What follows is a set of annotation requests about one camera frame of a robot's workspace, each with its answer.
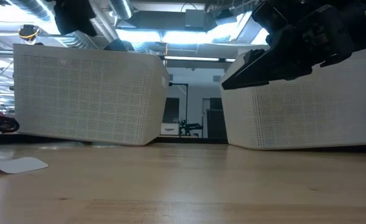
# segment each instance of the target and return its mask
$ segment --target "ventilation pipe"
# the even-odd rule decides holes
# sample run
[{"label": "ventilation pipe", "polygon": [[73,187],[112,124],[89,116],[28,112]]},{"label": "ventilation pipe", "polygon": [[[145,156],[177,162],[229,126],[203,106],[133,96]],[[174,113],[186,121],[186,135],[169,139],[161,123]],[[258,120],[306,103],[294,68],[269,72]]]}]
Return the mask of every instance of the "ventilation pipe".
[{"label": "ventilation pipe", "polygon": [[134,8],[129,0],[110,0],[111,9],[118,19],[127,20],[132,17]]},{"label": "ventilation pipe", "polygon": [[119,39],[118,34],[115,31],[115,27],[110,26],[108,19],[105,17],[103,11],[100,9],[98,3],[95,0],[89,0],[93,12],[95,12],[97,18],[103,23],[108,35],[111,35],[112,41]]},{"label": "ventilation pipe", "polygon": [[[59,34],[54,15],[52,12],[52,5],[43,2],[43,0],[6,0],[10,5],[17,6],[24,12],[35,15],[42,21],[40,28],[50,34]],[[85,34],[74,32],[70,34],[73,39],[60,39],[59,41],[66,47],[77,47],[81,49],[97,49],[97,46]]]},{"label": "ventilation pipe", "polygon": [[[118,19],[127,20],[133,16],[134,7],[129,0],[110,0],[111,9],[114,15]],[[131,45],[137,53],[151,54],[152,51],[149,49],[145,42],[135,43],[131,42]]]}]

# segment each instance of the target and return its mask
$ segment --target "table surface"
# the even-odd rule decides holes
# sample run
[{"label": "table surface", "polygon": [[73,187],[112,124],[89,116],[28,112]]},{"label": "table surface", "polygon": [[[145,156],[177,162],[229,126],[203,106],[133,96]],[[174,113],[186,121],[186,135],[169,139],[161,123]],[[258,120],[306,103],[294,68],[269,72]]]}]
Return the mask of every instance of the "table surface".
[{"label": "table surface", "polygon": [[366,223],[366,154],[226,145],[1,146],[0,224]]}]

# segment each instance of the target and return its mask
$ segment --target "white paper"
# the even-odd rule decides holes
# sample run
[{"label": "white paper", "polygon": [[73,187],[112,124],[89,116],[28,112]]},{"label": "white paper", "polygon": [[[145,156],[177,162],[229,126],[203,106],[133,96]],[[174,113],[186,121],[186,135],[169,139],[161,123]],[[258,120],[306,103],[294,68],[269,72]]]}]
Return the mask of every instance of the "white paper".
[{"label": "white paper", "polygon": [[10,161],[0,161],[0,170],[7,174],[18,174],[37,169],[43,169],[48,165],[39,159],[32,157],[23,157]]}]

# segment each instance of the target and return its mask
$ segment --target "ceiling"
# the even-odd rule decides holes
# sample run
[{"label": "ceiling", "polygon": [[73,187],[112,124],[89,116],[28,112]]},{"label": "ceiling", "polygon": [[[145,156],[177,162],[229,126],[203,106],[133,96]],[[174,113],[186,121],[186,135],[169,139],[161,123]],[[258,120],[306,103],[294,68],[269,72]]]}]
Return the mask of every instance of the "ceiling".
[{"label": "ceiling", "polygon": [[[247,2],[252,0],[193,0],[189,4],[182,0],[132,0],[132,4],[135,11],[157,11],[157,12],[185,12],[186,9],[203,9],[207,12],[215,13],[218,10],[227,9],[232,6],[238,6],[234,9],[234,13],[239,15],[244,10],[248,10],[250,5]],[[97,21],[100,26],[95,26],[97,31],[96,37],[84,36],[95,48],[104,49],[110,40],[106,38],[106,35],[110,35],[107,32],[108,27],[112,27],[115,31],[115,18],[113,17],[112,10],[109,5],[109,0],[93,0],[92,5],[98,5],[100,13],[103,19]],[[27,14],[26,12],[19,10],[16,7],[0,5],[0,50],[12,50],[13,44],[26,44],[22,40],[17,32],[24,24],[33,24],[40,26],[37,23],[35,16]],[[236,58],[239,52],[246,51],[250,47],[249,44],[256,37],[260,31],[260,26],[254,24],[249,19],[243,22],[242,32],[234,41],[224,41],[215,44],[160,44],[158,42],[146,42],[148,48],[155,52],[155,54],[161,55],[173,55],[173,56],[190,56],[190,57],[220,57],[220,58]],[[54,47],[64,47],[61,43],[61,36],[55,36],[52,33],[46,32],[48,29],[40,29],[40,32],[36,38],[36,42],[41,42],[44,45]],[[132,45],[128,41],[123,42],[128,50],[134,50]],[[210,63],[210,62],[180,62],[169,61],[167,64],[171,68],[214,68],[220,71],[226,70],[229,63]],[[10,56],[0,57],[0,109],[12,110],[14,106],[13,96],[13,64]]]}]

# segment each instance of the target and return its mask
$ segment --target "metal pipe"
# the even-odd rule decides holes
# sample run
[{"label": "metal pipe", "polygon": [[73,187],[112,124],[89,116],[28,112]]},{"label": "metal pipe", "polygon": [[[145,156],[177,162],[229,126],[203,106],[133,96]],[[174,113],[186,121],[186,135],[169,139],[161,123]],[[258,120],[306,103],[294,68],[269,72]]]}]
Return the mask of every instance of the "metal pipe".
[{"label": "metal pipe", "polygon": [[90,0],[90,5],[91,5],[91,8],[93,9],[93,12],[95,12],[97,18],[99,18],[99,20],[103,23],[104,27],[113,37],[113,40],[119,39],[118,34],[115,31],[115,28],[110,26],[109,20],[104,16],[104,13],[99,8],[97,2],[95,2],[94,0]]},{"label": "metal pipe", "polygon": [[131,42],[131,45],[137,53],[152,54],[152,50],[150,50],[148,45],[144,42],[138,42],[138,43]]},{"label": "metal pipe", "polygon": [[0,83],[0,86],[14,86],[12,83]]},{"label": "metal pipe", "polygon": [[[17,32],[0,31],[0,37],[19,35]],[[75,39],[76,37],[70,35],[57,35],[57,34],[39,34],[38,37],[55,38],[55,39]]]},{"label": "metal pipe", "polygon": [[127,20],[134,13],[134,7],[129,0],[110,0],[110,6],[119,19]]},{"label": "metal pipe", "polygon": [[[49,34],[59,34],[57,25],[52,13],[52,5],[43,0],[6,0],[10,5],[18,7],[20,10],[28,14],[37,16],[42,22],[40,28]],[[96,45],[86,35],[81,35],[79,32],[71,34],[75,39],[59,39],[58,41],[66,47],[78,47],[85,49],[96,49]]]},{"label": "metal pipe", "polygon": [[107,41],[109,43],[111,43],[113,41],[112,36],[110,35],[109,32],[107,32],[107,30],[104,29],[104,27],[100,24],[100,22],[98,21],[98,19],[97,18],[94,18],[91,21],[100,30],[100,32],[104,35],[104,37],[107,39]]}]

